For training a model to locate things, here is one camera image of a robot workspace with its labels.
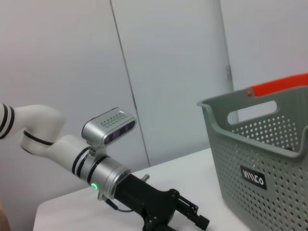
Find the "green indicator light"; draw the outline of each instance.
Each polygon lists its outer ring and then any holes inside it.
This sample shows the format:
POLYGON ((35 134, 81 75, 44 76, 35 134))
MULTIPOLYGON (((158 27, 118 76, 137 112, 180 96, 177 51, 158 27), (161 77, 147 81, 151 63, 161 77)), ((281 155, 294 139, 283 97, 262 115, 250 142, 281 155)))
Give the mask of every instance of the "green indicator light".
POLYGON ((95 190, 98 189, 98 187, 97 187, 97 185, 96 185, 95 183, 92 183, 91 186, 92 186, 93 188, 95 188, 95 190))

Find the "basket logo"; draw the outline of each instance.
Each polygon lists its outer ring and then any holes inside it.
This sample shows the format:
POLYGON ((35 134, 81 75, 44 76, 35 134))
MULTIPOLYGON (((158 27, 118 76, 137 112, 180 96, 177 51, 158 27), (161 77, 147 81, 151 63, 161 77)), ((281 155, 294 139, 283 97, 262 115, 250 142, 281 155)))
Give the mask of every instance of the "basket logo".
POLYGON ((252 183, 262 189, 267 190, 265 176, 263 173, 254 171, 244 166, 241 167, 242 178, 249 183, 252 183))

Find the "white wall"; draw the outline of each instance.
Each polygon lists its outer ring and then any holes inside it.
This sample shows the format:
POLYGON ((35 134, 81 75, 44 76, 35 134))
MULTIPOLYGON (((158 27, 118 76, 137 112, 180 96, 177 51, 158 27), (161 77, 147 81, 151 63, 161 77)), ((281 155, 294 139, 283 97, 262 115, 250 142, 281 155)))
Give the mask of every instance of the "white wall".
POLYGON ((209 147, 197 101, 232 91, 218 0, 112 0, 151 165, 209 147))
POLYGON ((235 90, 308 72, 308 1, 220 1, 235 90))
MULTIPOLYGON (((80 137, 93 116, 120 106, 136 116, 108 0, 3 0, 0 102, 46 104, 80 137)), ((32 230, 37 206, 87 185, 50 160, 19 148, 21 133, 0 142, 0 200, 14 231, 32 230)), ((148 167, 140 128, 108 148, 133 170, 148 167)))

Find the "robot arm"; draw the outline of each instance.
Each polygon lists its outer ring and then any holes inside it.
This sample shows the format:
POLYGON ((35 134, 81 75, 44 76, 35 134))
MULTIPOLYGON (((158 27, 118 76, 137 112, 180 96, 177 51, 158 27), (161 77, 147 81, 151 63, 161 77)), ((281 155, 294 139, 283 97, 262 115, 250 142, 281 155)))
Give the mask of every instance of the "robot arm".
POLYGON ((138 179, 130 170, 107 155, 106 148, 136 126, 128 112, 114 108, 88 121, 82 129, 82 141, 66 135, 57 139, 64 118, 44 105, 12 108, 0 105, 0 139, 7 139, 25 129, 20 146, 28 153, 48 158, 72 172, 99 191, 98 199, 113 209, 117 199, 144 220, 143 231, 174 231, 168 226, 175 210, 206 230, 209 220, 197 215, 194 205, 177 190, 159 191, 138 179))

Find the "gray plastic basket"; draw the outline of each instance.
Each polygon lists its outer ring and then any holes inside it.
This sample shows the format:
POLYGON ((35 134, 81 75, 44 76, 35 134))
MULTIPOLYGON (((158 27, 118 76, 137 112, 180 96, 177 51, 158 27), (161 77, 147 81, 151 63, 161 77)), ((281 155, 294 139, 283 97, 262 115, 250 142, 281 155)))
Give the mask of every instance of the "gray plastic basket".
POLYGON ((198 103, 222 197, 254 231, 308 231, 308 87, 303 85, 307 74, 198 103), (274 113, 228 122, 230 112, 269 101, 277 104, 274 113))

